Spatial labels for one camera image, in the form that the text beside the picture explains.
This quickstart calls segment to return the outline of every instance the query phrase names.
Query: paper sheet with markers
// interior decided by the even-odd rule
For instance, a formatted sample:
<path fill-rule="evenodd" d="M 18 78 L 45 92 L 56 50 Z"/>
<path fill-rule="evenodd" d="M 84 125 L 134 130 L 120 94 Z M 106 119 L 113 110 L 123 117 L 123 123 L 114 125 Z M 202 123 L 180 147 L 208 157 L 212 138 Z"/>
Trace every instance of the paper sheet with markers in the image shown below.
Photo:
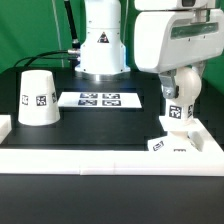
<path fill-rule="evenodd" d="M 137 93 L 62 92 L 59 107 L 142 108 Z"/>

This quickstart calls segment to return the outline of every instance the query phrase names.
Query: green background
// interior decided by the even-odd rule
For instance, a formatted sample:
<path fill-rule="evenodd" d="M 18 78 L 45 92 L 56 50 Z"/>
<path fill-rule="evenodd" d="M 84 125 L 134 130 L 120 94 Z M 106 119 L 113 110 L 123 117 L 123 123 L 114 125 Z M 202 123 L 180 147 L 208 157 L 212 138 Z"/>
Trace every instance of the green background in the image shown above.
<path fill-rule="evenodd" d="M 62 49 L 71 48 L 71 35 L 64 1 L 55 0 Z M 85 40 L 85 6 L 83 0 L 71 0 L 79 40 Z M 126 0 L 122 4 L 122 26 Z M 134 23 L 138 12 L 130 0 L 125 45 L 127 63 L 136 68 L 133 56 Z M 0 72 L 24 57 L 59 49 L 52 0 L 1 0 L 0 2 Z M 62 66 L 61 61 L 38 60 L 38 66 Z M 224 54 L 207 63 L 203 76 L 224 94 Z"/>

